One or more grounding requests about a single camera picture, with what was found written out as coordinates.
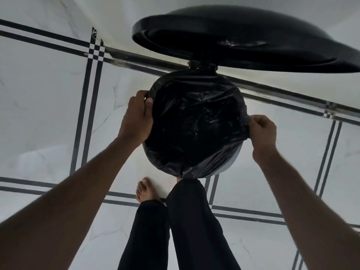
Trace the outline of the person's left hand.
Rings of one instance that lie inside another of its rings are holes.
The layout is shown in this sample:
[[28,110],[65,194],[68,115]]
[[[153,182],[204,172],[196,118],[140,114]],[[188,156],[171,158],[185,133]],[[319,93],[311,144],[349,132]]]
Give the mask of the person's left hand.
[[148,91],[137,91],[129,99],[128,107],[121,122],[118,138],[132,147],[140,146],[149,137],[153,125],[153,118],[145,117],[145,100]]

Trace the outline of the person's right hand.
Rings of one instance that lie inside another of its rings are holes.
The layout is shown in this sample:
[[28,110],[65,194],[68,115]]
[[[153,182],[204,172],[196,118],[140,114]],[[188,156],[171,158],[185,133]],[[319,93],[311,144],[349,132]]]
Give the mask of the person's right hand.
[[272,122],[272,133],[250,134],[250,139],[253,146],[253,158],[260,166],[268,162],[274,155],[279,154],[276,147],[277,127],[274,122]]

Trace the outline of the person's right forearm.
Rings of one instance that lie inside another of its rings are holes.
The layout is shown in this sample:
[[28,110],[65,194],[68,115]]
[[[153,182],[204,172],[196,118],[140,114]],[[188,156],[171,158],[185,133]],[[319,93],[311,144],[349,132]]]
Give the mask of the person's right forearm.
[[276,147],[254,149],[308,270],[360,270],[360,235],[329,208]]

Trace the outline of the person's left forearm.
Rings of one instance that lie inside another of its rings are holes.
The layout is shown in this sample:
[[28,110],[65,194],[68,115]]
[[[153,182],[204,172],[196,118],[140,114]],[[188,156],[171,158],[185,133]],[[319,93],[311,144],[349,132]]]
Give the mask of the person's left forearm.
[[118,136],[0,223],[0,270],[68,270],[117,174],[141,143],[135,136]]

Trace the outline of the black round bin lid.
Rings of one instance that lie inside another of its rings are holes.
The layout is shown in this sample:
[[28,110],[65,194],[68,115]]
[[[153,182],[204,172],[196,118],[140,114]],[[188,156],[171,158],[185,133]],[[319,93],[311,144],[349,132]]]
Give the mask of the black round bin lid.
[[201,5],[148,16],[133,25],[132,39],[162,55],[221,67],[360,72],[360,50],[306,21],[259,8]]

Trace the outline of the person's left foot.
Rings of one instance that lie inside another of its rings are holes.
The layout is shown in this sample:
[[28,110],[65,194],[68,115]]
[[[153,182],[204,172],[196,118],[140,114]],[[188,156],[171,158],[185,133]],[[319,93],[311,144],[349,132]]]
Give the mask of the person's left foot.
[[153,186],[150,178],[145,177],[138,182],[136,187],[136,200],[139,204],[144,204],[148,201],[159,203],[164,206],[156,188]]

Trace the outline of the black trousers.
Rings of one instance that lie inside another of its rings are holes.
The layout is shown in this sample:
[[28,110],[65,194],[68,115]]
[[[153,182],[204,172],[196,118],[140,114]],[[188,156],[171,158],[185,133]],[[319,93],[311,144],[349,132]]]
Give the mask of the black trousers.
[[241,270],[198,179],[177,179],[164,205],[140,204],[118,270],[167,270],[172,234],[179,270]]

